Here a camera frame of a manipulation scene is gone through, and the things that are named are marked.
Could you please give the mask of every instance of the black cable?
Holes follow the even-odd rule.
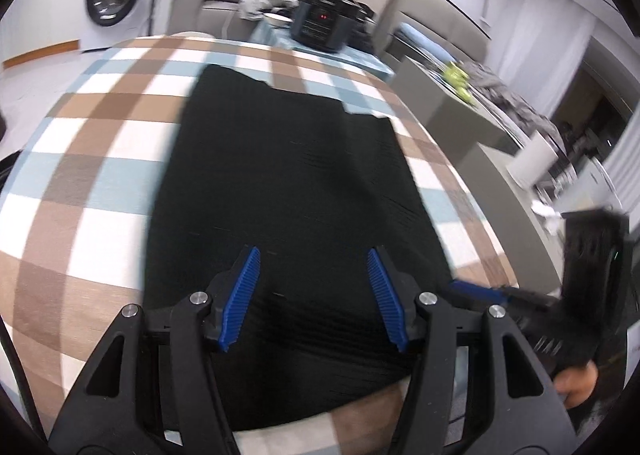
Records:
[[[27,418],[29,419],[31,428],[33,429],[35,434],[46,443],[47,436],[45,435],[44,429],[42,428],[40,416],[38,415],[38,410],[36,409],[36,403],[33,400],[33,395],[31,394],[31,388],[29,387],[27,376],[24,373],[24,369],[22,368],[22,363],[20,362],[18,353],[15,351],[14,342],[11,341],[9,331],[4,326],[2,316],[0,316],[0,345],[2,345],[2,350],[4,350],[4,354],[9,360],[9,366],[11,366],[11,369],[14,373],[15,381],[18,384],[18,392],[20,393],[24,409],[27,412]]]

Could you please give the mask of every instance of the white tile floor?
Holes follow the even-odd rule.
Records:
[[[103,51],[65,52],[16,65],[0,73],[0,112],[7,131],[0,159],[20,150],[66,88]]]

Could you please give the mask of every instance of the sofa armrest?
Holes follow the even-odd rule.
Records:
[[[198,16],[204,0],[174,0],[169,15],[166,34],[197,31]]]

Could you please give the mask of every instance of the checkered tablecloth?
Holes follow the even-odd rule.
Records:
[[[296,42],[289,32],[289,28],[274,28],[262,19],[254,32],[251,34],[250,41],[253,44],[271,45],[271,47],[280,47],[282,49],[296,50],[307,54],[313,54],[321,58],[322,63],[331,63],[332,61],[340,61],[360,69],[370,72],[376,78],[383,81],[391,81],[394,71],[382,63],[377,56],[373,56],[367,52],[345,46],[340,52],[324,52],[312,47],[307,47],[300,42]]]
[[[460,177],[380,79],[263,45],[171,37],[123,42],[51,109],[0,195],[0,313],[46,430],[114,316],[141,301],[154,197],[180,110],[209,63],[390,118],[452,270],[482,285],[514,283]],[[368,453],[389,439],[405,388],[406,381],[330,413],[238,433],[239,444],[251,454]]]

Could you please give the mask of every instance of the table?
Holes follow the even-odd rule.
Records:
[[[476,143],[497,146],[501,140],[511,140],[484,109],[465,103],[435,74],[405,58],[390,85],[451,164],[457,166]]]
[[[345,46],[340,52],[324,52],[322,50],[307,47],[300,42],[296,42],[289,33],[289,28],[274,28],[266,20],[262,19],[254,32],[251,34],[250,42],[253,44],[271,45],[282,49],[307,52],[318,56],[323,63],[330,64],[332,61],[348,63],[373,74],[383,81],[389,81],[394,76],[391,67],[385,65],[372,54],[362,52],[353,47]]]
[[[499,150],[475,145],[458,171],[504,245],[520,287],[548,294],[561,285],[562,241],[550,235],[531,210],[537,196],[523,190],[507,172],[512,160]]]
[[[154,194],[182,105],[208,63],[279,89],[339,99],[350,112],[389,117],[452,270],[483,285],[515,282],[457,172],[382,80],[351,64],[264,45],[123,42],[51,109],[0,194],[0,313],[47,431],[111,320],[141,301]],[[406,385],[304,421],[239,433],[240,448],[368,453],[390,438]]]

